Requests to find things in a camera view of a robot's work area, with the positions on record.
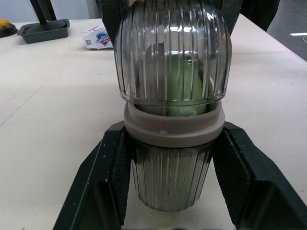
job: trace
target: dark gray soap dish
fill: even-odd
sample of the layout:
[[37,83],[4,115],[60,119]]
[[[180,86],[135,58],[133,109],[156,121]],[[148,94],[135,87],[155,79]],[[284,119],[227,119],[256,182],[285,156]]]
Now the dark gray soap dish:
[[20,35],[28,44],[44,42],[68,37],[69,27],[68,19],[48,21],[46,24],[27,24],[20,28],[17,35]]

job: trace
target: white table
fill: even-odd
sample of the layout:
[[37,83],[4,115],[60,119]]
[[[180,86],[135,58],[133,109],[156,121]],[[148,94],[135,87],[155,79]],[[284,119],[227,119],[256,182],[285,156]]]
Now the white table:
[[[86,50],[73,21],[68,38],[26,45],[0,39],[0,229],[52,229],[76,172],[105,130],[123,119],[113,50]],[[243,16],[223,108],[279,166],[307,203],[307,63]],[[127,229],[233,229],[211,164],[200,200],[178,213],[145,207],[129,192]]]

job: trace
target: blue logo on box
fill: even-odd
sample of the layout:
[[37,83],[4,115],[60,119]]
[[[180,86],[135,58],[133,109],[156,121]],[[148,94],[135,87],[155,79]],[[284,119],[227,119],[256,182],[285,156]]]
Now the blue logo on box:
[[106,46],[109,43],[109,41],[111,41],[109,35],[106,33],[99,33],[96,35],[96,38],[97,38],[96,42],[101,43],[104,46]]

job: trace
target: ribbed plastic dome lid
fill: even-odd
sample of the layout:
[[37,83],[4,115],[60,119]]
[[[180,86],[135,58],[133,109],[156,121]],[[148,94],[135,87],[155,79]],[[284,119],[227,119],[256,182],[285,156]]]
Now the ribbed plastic dome lid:
[[121,96],[134,104],[208,104],[226,93],[230,35],[208,1],[136,1],[119,27],[115,56]]

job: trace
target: orange button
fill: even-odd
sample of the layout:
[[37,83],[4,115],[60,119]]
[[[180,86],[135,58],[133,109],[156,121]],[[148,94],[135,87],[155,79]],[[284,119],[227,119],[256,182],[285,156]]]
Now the orange button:
[[7,25],[9,25],[9,21],[3,18],[0,18],[0,27],[5,27]]

